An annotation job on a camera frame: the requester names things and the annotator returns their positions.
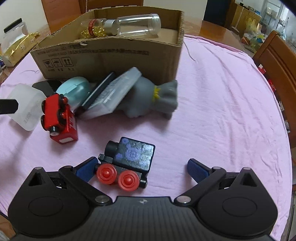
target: gray figurine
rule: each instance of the gray figurine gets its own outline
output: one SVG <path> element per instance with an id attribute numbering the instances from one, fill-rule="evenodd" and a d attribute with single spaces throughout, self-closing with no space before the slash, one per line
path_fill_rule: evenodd
<path id="1" fill-rule="evenodd" d="M 156 110 L 170 119 L 177 106 L 176 80 L 157 86 L 149 79 L 140 77 L 116 109 L 123 110 L 129 118 Z"/>

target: gold foil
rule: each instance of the gold foil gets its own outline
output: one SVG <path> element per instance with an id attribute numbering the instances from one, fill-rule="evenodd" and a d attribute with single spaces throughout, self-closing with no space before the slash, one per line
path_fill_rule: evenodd
<path id="1" fill-rule="evenodd" d="M 2 59 L 7 59 L 11 66 L 15 66 L 36 44 L 39 33 L 30 33 L 14 42 L 3 54 Z"/>
<path id="2" fill-rule="evenodd" d="M 91 36 L 89 34 L 89 30 L 88 29 L 85 29 L 85 30 L 83 30 L 81 32 L 81 38 L 82 39 L 91 39 L 91 38 L 95 38 L 95 37 L 105 37 L 105 36 L 108 36 L 105 33 L 104 28 L 101 28 L 101 27 L 98 27 L 98 26 L 94 26 L 92 28 L 93 28 L 94 36 Z"/>

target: toy train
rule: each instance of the toy train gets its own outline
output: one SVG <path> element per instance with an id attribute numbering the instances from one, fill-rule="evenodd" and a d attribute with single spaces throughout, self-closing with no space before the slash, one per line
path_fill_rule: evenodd
<path id="1" fill-rule="evenodd" d="M 99 155 L 100 164 L 95 167 L 96 176 L 103 184 L 117 182 L 125 191 L 147 186 L 155 146 L 122 137 L 120 142 L 109 141 L 104 154 Z"/>
<path id="2" fill-rule="evenodd" d="M 54 94 L 42 102 L 41 125 L 49 131 L 50 138 L 64 144 L 78 140 L 74 114 L 70 110 L 68 99 Z"/>

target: table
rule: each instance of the table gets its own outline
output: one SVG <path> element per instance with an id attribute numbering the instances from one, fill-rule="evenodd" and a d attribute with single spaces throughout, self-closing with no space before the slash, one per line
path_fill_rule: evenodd
<path id="1" fill-rule="evenodd" d="M 40 39 L 45 38 L 48 34 L 51 34 L 54 31 L 57 31 L 61 27 L 63 27 L 67 22 L 65 20 L 61 20 L 57 22 L 55 25 L 44 26 L 40 32 Z M 192 17 L 186 17 L 184 21 L 184 32 L 185 34 L 193 35 L 193 36 L 201 36 L 206 39 L 213 40 L 215 42 L 225 44 L 241 51 L 244 51 L 242 44 L 233 36 L 230 30 L 221 27 L 219 25 Z M 7 79 L 7 77 L 11 74 L 15 67 L 6 67 L 3 70 L 2 75 L 0 76 L 0 85 Z"/>

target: cardboard box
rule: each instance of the cardboard box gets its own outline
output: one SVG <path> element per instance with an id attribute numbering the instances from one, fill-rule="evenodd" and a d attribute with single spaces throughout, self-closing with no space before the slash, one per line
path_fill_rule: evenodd
<path id="1" fill-rule="evenodd" d="M 80 23 L 93 18 L 157 13 L 162 29 L 156 38 L 103 37 L 77 40 Z M 31 55 L 46 79 L 83 76 L 102 81 L 110 72 L 118 75 L 137 67 L 156 85 L 175 79 L 183 43 L 184 13 L 154 7 L 112 7 L 84 13 L 35 46 Z"/>

